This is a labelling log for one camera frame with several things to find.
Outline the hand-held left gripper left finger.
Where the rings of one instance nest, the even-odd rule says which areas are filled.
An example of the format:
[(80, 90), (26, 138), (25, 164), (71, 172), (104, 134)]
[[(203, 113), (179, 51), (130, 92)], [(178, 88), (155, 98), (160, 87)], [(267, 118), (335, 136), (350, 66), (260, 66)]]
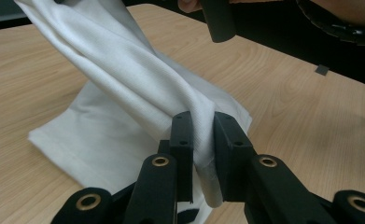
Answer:
[(189, 111), (179, 113), (172, 118), (171, 135), (161, 140), (158, 151), (170, 154), (176, 159), (176, 192), (179, 202), (193, 203), (193, 143), (192, 121)]

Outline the grey tape piece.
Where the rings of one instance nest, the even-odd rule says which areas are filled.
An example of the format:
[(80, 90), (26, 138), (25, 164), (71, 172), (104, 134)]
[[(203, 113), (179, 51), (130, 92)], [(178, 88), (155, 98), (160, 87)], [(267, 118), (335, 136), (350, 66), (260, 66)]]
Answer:
[(319, 64), (316, 69), (315, 69), (315, 72), (322, 75), (322, 76), (325, 76), (328, 72), (329, 72), (329, 68), (323, 64)]

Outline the white printed tank top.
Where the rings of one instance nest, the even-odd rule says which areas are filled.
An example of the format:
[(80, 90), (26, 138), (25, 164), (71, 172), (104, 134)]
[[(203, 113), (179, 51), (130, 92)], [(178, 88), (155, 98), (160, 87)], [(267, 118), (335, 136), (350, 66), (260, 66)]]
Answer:
[(29, 140), (84, 187), (115, 193), (132, 184), (143, 160), (169, 137), (173, 116), (189, 111), (193, 126), (190, 224), (204, 224), (222, 203), (215, 170), (215, 112), (243, 130), (249, 113), (227, 92), (152, 48), (121, 0), (14, 0), (40, 33), (87, 78), (56, 119)]

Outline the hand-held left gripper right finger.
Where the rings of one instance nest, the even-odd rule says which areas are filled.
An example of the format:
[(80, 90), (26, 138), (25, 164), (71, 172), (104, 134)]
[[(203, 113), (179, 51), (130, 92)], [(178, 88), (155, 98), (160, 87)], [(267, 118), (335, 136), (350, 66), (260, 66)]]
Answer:
[(256, 155), (252, 143), (237, 120), (228, 114), (214, 116), (216, 170), (224, 202), (244, 202), (247, 198), (246, 167)]

